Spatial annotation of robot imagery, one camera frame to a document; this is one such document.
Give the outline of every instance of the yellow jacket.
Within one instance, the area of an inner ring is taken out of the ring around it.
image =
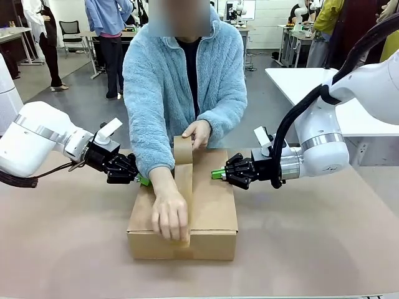
[[[332,35],[342,6],[344,6],[344,0],[325,0],[314,27],[318,31]]]

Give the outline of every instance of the person in blue shirt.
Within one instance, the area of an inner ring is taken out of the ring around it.
[[[247,106],[243,38],[209,2],[203,7],[207,1],[151,1],[149,23],[125,56],[125,105],[138,169],[156,195],[153,229],[184,240],[188,214],[171,174],[173,137],[192,138],[193,150],[216,147],[240,122]]]
[[[121,35],[125,22],[133,11],[133,3],[130,0],[85,0],[85,7],[90,31],[95,31],[99,36],[105,59],[108,74],[106,97],[117,98],[117,82],[119,82],[120,93],[123,94]]]

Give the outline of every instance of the white wall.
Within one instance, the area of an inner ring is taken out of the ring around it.
[[[72,22],[79,21],[80,31],[89,31],[89,22],[87,21],[84,0],[46,0],[49,3],[51,11],[57,22],[57,36],[59,46],[63,47],[62,32],[59,27],[59,21]]]
[[[248,49],[280,48],[282,29],[287,24],[292,7],[298,0],[256,0],[255,20],[248,25],[255,28],[249,33]],[[219,0],[219,13],[224,13],[226,1]]]

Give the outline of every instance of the jacket collar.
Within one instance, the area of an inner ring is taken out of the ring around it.
[[[220,31],[220,22],[221,21],[219,18],[219,14],[216,12],[215,8],[213,6],[211,6],[210,7],[211,34],[207,37],[203,37],[202,40],[214,39]],[[165,36],[165,37],[161,37],[161,39],[169,48],[172,48],[172,49],[180,48],[175,37]]]

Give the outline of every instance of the box lid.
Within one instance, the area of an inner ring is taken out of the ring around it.
[[[226,181],[212,180],[212,170],[228,159],[226,150],[215,149],[193,156],[193,210],[191,231],[238,230],[233,187]],[[152,187],[142,186],[138,192],[128,232],[151,232],[151,213],[155,195]]]

